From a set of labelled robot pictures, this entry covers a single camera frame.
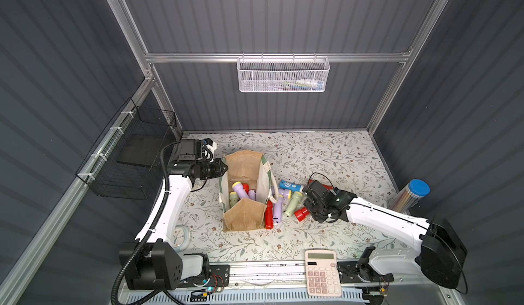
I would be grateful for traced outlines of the red flashlight bottom horizontal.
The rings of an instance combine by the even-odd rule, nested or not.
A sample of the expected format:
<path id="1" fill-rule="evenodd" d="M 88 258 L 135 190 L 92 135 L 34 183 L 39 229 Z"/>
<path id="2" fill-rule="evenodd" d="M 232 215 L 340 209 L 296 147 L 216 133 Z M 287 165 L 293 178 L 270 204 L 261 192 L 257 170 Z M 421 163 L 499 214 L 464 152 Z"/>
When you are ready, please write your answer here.
<path id="1" fill-rule="evenodd" d="M 294 216 L 296 217 L 298 222 L 304 221 L 310 214 L 311 213 L 306 207 L 298 209 L 294 212 Z"/>

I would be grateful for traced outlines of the pale green flashlight top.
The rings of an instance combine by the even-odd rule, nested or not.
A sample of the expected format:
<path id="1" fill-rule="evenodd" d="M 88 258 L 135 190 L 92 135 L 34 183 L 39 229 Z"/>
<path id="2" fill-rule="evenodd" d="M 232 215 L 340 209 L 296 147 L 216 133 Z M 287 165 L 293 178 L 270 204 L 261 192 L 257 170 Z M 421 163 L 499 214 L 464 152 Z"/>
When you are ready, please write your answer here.
<path id="1" fill-rule="evenodd" d="M 230 205 L 230 208 L 235 206 L 239 202 L 239 200 L 240 200 L 240 197 L 239 197 L 239 195 L 236 192 L 230 192 L 229 193 L 229 205 Z"/>

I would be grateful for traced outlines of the pale green flashlight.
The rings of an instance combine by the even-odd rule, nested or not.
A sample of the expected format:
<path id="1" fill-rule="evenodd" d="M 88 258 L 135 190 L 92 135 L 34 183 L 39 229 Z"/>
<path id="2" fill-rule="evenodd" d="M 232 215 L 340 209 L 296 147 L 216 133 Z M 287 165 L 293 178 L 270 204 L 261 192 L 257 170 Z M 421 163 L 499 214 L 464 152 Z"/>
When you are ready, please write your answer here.
<path id="1" fill-rule="evenodd" d="M 299 192 L 299 191 L 294 191 L 292 193 L 292 196 L 289 200 L 289 203 L 287 205 L 287 208 L 284 212 L 284 215 L 286 217 L 291 217 L 292 215 L 294 215 L 297 207 L 300 205 L 300 202 L 302 201 L 302 198 L 304 197 L 304 195 Z"/>
<path id="2" fill-rule="evenodd" d="M 239 195 L 236 192 L 230 192 L 229 193 L 229 205 L 230 205 L 230 208 L 235 206 L 239 202 L 239 200 L 240 200 L 240 197 L 239 197 Z"/>

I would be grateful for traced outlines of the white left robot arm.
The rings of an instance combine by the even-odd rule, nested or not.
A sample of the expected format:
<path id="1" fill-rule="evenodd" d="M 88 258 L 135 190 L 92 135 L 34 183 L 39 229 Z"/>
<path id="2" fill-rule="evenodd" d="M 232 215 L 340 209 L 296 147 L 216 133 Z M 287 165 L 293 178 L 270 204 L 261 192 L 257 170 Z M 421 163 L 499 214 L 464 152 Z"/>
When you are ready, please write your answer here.
<path id="1" fill-rule="evenodd" d="M 125 243 L 120 250 L 123 278 L 131 290 L 174 290 L 185 280 L 200 285 L 210 279 L 207 256 L 176 250 L 174 230 L 195 180 L 220 178 L 228 166 L 221 159 L 172 160 L 165 169 L 167 179 L 150 217 L 135 241 Z"/>

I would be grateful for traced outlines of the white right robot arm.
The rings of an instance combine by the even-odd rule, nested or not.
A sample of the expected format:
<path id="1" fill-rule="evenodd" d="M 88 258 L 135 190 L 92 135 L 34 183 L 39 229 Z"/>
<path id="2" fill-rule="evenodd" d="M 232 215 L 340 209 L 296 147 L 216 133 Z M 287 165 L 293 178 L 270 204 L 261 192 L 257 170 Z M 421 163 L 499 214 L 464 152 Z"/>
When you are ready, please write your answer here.
<path id="1" fill-rule="evenodd" d="M 390 282 L 399 274 L 422 274 L 447 289 L 467 281 L 463 267 L 468 250 L 448 220 L 401 214 L 346 190 L 327 189 L 316 180 L 302 190 L 304 207 L 318 223 L 364 225 L 407 245 L 405 250 L 366 247 L 351 269 L 363 281 Z"/>

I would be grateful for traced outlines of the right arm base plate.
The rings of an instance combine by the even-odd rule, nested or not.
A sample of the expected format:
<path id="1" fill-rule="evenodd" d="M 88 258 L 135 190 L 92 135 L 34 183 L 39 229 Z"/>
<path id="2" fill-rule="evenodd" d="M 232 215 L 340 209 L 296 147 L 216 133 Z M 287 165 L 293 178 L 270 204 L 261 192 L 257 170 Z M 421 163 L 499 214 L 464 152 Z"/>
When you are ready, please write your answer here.
<path id="1" fill-rule="evenodd" d="M 380 275 L 368 264 L 357 261 L 338 261 L 337 270 L 341 283 L 392 283 L 393 274 Z"/>

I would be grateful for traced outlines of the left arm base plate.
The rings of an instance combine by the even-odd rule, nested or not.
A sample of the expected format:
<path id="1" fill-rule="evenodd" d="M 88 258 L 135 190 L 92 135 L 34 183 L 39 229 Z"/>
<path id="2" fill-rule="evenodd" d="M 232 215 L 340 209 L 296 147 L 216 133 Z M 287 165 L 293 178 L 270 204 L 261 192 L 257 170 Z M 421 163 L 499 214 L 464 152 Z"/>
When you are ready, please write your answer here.
<path id="1" fill-rule="evenodd" d="M 230 265 L 211 265 L 203 273 L 182 280 L 178 288 L 227 287 L 229 285 Z"/>

